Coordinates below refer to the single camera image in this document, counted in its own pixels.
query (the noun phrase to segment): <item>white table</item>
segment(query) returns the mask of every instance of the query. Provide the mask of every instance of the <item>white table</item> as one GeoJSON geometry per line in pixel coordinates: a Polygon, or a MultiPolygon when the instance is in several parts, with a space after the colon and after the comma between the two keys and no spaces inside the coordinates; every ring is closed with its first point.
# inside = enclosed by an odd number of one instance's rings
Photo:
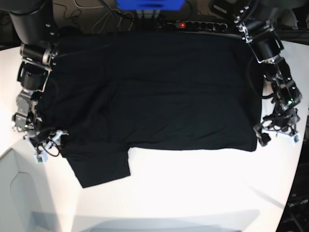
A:
{"type": "MultiPolygon", "coordinates": [[[[284,43],[303,100],[298,105],[303,138],[309,105],[309,46],[284,43]]],[[[35,164],[27,144],[11,130],[15,111],[19,49],[0,52],[0,154],[13,145],[20,172],[29,173],[40,203],[37,218],[51,231],[188,228],[189,232],[274,232],[294,179],[302,141],[274,138],[249,153],[234,149],[129,151],[131,176],[82,189],[66,159],[35,164]]],[[[263,101],[263,115],[272,112],[263,101]]]]}

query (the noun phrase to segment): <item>blue container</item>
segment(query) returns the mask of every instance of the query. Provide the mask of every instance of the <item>blue container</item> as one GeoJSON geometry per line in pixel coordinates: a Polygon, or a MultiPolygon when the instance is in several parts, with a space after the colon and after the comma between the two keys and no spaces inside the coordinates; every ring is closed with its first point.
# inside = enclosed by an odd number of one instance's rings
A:
{"type": "Polygon", "coordinates": [[[178,11],[185,0],[117,0],[118,7],[125,11],[168,10],[178,11]]]}

